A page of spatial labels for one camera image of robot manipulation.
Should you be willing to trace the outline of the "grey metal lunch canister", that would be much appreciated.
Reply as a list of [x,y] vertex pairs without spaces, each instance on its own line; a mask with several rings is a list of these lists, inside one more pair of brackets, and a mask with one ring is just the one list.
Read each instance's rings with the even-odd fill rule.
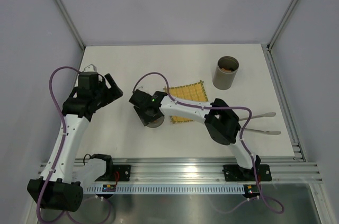
[[[222,68],[232,69],[233,72],[227,73],[222,71]],[[239,62],[236,58],[231,56],[221,57],[216,65],[216,70],[212,79],[214,87],[219,90],[230,89],[235,79],[236,73],[239,69]]]

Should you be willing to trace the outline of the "grey canister lid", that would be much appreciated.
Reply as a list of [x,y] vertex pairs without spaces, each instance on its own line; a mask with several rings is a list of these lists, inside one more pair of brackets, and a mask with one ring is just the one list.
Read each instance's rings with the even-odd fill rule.
[[149,128],[157,128],[163,124],[164,120],[165,120],[164,116],[159,117],[157,119],[152,119],[151,121],[148,122],[146,126]]

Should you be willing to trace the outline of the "stainless steel tongs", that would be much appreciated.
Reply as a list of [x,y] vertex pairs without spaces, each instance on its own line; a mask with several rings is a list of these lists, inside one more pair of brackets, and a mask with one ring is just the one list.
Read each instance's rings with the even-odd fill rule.
[[254,115],[246,125],[245,131],[262,135],[279,136],[282,133],[279,129],[279,116],[275,112]]

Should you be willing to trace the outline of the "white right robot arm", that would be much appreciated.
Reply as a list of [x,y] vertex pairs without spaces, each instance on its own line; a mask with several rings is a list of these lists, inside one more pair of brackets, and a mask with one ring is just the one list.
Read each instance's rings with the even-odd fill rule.
[[223,146],[228,146],[237,161],[235,171],[238,179],[249,181],[257,179],[261,159],[254,154],[244,141],[245,127],[239,124],[235,110],[246,107],[229,107],[219,98],[213,102],[195,102],[173,97],[171,94],[156,91],[150,95],[139,89],[133,91],[129,100],[144,126],[159,126],[166,116],[183,117],[205,125],[211,139]]

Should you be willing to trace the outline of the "bamboo woven tray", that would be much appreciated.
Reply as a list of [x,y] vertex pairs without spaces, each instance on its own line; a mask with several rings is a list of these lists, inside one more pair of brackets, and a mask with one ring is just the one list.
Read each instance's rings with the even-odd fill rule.
[[[204,82],[200,80],[199,82],[189,85],[170,87],[169,93],[173,97],[178,97],[184,100],[195,102],[208,102],[208,97],[204,89],[203,83]],[[170,116],[170,120],[172,124],[193,122],[193,120],[178,116]]]

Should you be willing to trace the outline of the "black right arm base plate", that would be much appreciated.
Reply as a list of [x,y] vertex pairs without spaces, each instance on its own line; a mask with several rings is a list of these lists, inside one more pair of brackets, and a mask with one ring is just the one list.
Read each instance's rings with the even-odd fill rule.
[[[255,174],[253,169],[245,169],[238,165],[223,165],[226,182],[255,182]],[[257,169],[257,178],[259,182],[272,181],[272,175],[269,165],[260,164]]]

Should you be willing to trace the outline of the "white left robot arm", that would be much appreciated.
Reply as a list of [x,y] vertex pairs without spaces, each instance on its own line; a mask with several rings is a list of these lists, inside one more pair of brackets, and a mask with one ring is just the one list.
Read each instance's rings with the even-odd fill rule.
[[75,212],[80,207],[84,190],[95,181],[117,178],[112,157],[93,154],[77,173],[74,161],[82,137],[93,114],[123,96],[110,74],[80,72],[78,85],[73,88],[62,107],[58,138],[52,154],[37,179],[29,180],[27,191],[37,203],[37,209]]

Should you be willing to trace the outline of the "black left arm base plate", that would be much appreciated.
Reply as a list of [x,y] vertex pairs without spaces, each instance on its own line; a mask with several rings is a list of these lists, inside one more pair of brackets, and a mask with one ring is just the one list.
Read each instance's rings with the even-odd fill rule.
[[130,165],[115,165],[106,168],[105,173],[97,178],[96,182],[129,182],[131,174]]

